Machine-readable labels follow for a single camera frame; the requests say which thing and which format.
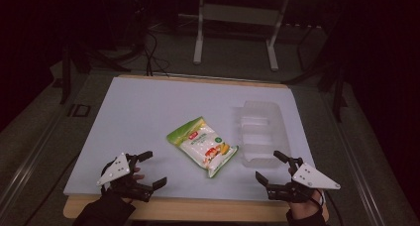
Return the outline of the person's right hand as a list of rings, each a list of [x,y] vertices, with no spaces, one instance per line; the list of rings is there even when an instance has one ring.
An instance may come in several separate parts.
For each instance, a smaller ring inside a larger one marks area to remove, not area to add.
[[[289,202],[288,206],[291,210],[292,217],[296,220],[301,220],[315,215],[321,210],[321,201],[323,199],[323,192],[316,189],[311,198],[305,202],[293,203]]]

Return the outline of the black metal stand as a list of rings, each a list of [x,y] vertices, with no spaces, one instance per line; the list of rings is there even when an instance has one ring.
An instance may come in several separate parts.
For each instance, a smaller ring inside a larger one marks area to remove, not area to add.
[[[327,32],[327,38],[309,67],[300,75],[287,79],[285,84],[296,84],[312,76],[320,75],[317,88],[321,92],[333,89],[332,113],[337,122],[342,121],[343,87],[347,48],[343,41],[346,25],[338,19]]]
[[[120,66],[109,57],[102,55],[100,52],[91,48],[84,42],[66,44],[62,48],[61,104],[64,104],[71,94],[71,65],[74,64],[76,69],[81,73],[88,73],[91,69],[90,62],[88,60],[89,56],[94,57],[111,69],[129,72],[127,68]]]

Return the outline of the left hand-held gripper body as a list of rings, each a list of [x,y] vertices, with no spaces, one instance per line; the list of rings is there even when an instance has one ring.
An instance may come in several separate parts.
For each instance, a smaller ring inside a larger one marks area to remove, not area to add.
[[[122,153],[108,163],[101,172],[96,185],[101,193],[113,192],[123,198],[131,198],[148,202],[153,191],[147,191],[146,185],[132,179],[133,169],[136,167],[135,155]]]

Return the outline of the green and white snack packet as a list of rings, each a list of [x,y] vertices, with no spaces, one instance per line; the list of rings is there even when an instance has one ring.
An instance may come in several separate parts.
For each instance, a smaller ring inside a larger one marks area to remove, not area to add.
[[[229,145],[203,117],[191,120],[166,136],[212,178],[235,155],[238,146]]]

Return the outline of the white table cover sheet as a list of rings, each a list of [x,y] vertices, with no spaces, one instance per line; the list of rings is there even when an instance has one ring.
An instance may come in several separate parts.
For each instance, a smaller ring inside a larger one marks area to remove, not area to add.
[[[279,105],[291,154],[313,161],[292,92],[282,87],[185,82],[165,78],[116,77],[112,80],[81,154],[64,189],[65,194],[97,194],[96,182],[106,164],[122,153],[153,152],[142,162],[145,183],[166,178],[159,197],[266,200],[255,172],[234,155],[214,177],[208,177],[167,135],[203,117],[228,144],[238,146],[238,110],[248,101]]]

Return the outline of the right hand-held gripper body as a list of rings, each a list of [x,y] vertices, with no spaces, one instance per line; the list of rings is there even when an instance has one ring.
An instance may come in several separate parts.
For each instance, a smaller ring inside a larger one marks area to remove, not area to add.
[[[291,182],[284,185],[268,182],[266,192],[270,200],[300,203],[309,200],[316,189],[341,188],[337,182],[304,163],[301,158],[289,157],[288,164],[291,170]]]

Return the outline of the white metal stand frame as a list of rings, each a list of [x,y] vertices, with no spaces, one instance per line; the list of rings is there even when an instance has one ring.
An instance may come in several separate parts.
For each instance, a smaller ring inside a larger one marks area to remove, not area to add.
[[[203,24],[205,20],[263,25],[273,27],[272,35],[265,40],[265,46],[270,69],[272,71],[279,71],[274,45],[288,3],[289,0],[282,0],[280,9],[274,11],[260,8],[212,4],[206,3],[205,0],[199,0],[197,37],[192,62],[194,64],[200,64],[202,62],[204,44]]]

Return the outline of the black floor socket plate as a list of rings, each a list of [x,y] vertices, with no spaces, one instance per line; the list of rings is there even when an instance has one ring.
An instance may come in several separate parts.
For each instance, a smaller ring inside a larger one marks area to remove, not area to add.
[[[91,111],[89,105],[72,104],[67,112],[68,117],[87,117]]]

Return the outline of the metal floor rail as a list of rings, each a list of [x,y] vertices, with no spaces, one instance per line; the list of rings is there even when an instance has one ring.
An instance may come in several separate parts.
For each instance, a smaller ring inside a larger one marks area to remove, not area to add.
[[[72,153],[62,147],[62,118],[49,121],[0,191],[0,221],[17,214],[19,221],[34,217],[48,202],[67,169]]]
[[[345,89],[344,96],[335,95],[330,91],[322,97],[338,132],[363,210],[370,226],[386,226],[381,206],[385,185],[380,181],[387,177],[387,162],[352,90]]]

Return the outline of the clear plastic container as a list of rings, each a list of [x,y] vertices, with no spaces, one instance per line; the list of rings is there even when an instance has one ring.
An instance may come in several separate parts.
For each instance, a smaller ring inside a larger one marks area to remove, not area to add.
[[[280,107],[274,102],[245,102],[239,110],[241,161],[244,167],[276,169],[280,151],[290,156],[289,140]]]

